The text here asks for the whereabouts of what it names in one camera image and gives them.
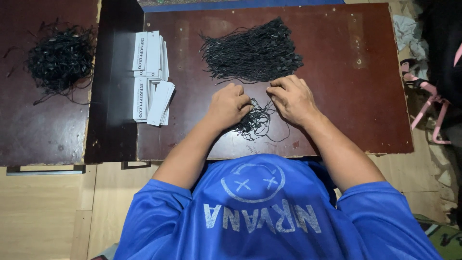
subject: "sleeve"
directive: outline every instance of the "sleeve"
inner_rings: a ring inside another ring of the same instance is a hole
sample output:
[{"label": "sleeve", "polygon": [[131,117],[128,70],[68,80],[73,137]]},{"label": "sleeve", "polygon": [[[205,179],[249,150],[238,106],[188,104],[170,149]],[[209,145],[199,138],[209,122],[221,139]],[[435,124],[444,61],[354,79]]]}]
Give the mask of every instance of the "sleeve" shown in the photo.
[{"label": "sleeve", "polygon": [[349,188],[337,208],[350,218],[375,259],[441,259],[406,197],[386,181]]},{"label": "sleeve", "polygon": [[115,259],[128,259],[154,240],[170,235],[191,200],[190,190],[149,180],[133,196]]}]

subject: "smiley face logo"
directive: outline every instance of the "smiley face logo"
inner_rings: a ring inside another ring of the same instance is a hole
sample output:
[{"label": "smiley face logo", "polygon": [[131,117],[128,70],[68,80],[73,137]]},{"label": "smiley face logo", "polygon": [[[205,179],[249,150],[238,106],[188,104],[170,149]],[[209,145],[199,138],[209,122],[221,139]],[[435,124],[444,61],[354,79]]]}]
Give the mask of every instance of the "smiley face logo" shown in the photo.
[{"label": "smiley face logo", "polygon": [[221,185],[228,195],[246,203],[272,199],[285,183],[284,171],[270,161],[240,164],[231,170],[231,174],[221,179]]}]

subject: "hand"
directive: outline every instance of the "hand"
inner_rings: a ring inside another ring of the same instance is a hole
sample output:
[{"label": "hand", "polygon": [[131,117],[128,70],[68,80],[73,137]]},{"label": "hand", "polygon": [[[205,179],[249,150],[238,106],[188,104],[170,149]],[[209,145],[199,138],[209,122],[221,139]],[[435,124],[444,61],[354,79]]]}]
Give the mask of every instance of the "hand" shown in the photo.
[{"label": "hand", "polygon": [[230,83],[212,96],[212,101],[204,119],[216,130],[223,131],[241,121],[252,110],[248,95],[241,85]]},{"label": "hand", "polygon": [[295,75],[270,82],[271,100],[281,115],[294,124],[305,126],[315,115],[321,114],[315,105],[313,93],[303,79]]}]

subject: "stack of hang tags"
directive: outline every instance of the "stack of hang tags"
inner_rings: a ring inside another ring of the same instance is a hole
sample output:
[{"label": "stack of hang tags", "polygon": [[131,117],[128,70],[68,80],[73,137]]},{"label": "stack of hang tags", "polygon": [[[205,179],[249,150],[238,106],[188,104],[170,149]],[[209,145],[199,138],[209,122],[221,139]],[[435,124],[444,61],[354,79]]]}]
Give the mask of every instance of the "stack of hang tags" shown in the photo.
[{"label": "stack of hang tags", "polygon": [[133,76],[133,119],[137,123],[168,125],[175,85],[169,78],[167,44],[159,31],[136,33]]}]

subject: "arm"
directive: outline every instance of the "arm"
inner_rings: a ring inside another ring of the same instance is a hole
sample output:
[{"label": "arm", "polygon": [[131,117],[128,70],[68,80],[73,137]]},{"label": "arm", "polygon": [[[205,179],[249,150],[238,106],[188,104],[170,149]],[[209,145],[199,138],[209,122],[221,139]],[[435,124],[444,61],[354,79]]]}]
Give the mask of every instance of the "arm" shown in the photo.
[{"label": "arm", "polygon": [[318,110],[303,79],[295,75],[278,78],[267,92],[281,115],[310,135],[342,192],[358,184],[385,181],[374,162]]},{"label": "arm", "polygon": [[205,117],[172,149],[152,178],[190,189],[204,167],[213,141],[223,130],[241,121],[251,110],[250,104],[241,85],[231,83],[216,92]]}]

